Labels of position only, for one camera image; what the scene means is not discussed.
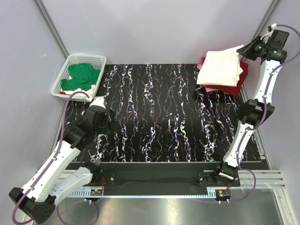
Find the white t shirt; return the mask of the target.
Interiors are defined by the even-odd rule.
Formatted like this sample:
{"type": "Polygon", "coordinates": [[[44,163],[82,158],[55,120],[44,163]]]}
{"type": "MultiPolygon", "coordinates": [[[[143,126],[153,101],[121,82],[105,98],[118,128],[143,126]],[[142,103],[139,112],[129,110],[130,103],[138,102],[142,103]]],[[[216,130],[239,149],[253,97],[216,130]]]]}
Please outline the white t shirt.
{"type": "Polygon", "coordinates": [[[243,72],[237,50],[243,47],[239,45],[222,51],[208,51],[196,83],[236,87],[243,72]]]}

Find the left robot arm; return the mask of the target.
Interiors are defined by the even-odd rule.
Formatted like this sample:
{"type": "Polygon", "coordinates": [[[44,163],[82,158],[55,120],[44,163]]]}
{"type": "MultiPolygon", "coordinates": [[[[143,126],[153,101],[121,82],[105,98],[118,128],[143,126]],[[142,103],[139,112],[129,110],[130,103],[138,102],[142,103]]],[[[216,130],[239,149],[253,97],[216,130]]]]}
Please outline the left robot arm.
{"type": "Polygon", "coordinates": [[[102,182],[99,162],[83,161],[81,166],[62,181],[58,181],[70,162],[95,135],[116,132],[116,118],[113,110],[106,111],[103,105],[91,105],[80,120],[69,124],[63,137],[39,171],[23,187],[14,187],[9,197],[31,221],[44,223],[54,213],[59,203],[84,185],[95,186],[102,182]]]}

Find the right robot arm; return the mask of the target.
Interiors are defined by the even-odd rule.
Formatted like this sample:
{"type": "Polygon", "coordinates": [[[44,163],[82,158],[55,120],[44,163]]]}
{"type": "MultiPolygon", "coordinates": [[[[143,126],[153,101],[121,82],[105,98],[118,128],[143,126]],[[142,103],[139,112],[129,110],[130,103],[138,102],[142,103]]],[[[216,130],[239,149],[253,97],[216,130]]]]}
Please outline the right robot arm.
{"type": "Polygon", "coordinates": [[[287,51],[284,50],[289,33],[273,30],[256,37],[250,44],[237,50],[249,60],[261,59],[260,78],[254,97],[239,109],[238,127],[233,142],[221,163],[212,174],[214,183],[223,186],[238,176],[239,164],[246,145],[258,129],[275,111],[272,93],[278,73],[283,66],[287,51]]]}

